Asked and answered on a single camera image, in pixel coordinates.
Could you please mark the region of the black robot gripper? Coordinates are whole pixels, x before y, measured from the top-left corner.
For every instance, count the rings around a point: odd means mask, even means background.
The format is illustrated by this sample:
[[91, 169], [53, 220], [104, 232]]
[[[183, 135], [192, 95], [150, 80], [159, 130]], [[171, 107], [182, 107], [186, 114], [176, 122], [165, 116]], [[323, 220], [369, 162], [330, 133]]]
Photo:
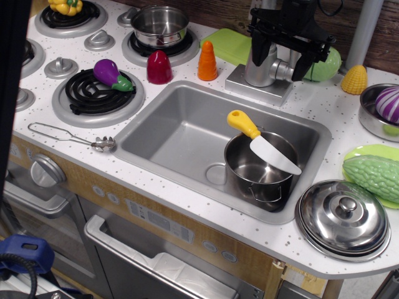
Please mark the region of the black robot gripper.
[[249, 33], [252, 62], [260, 67], [275, 44], [300, 53], [292, 81], [301, 81], [314, 62], [325, 61], [335, 37], [315, 21], [319, 1], [283, 1], [280, 9], [253, 8]]

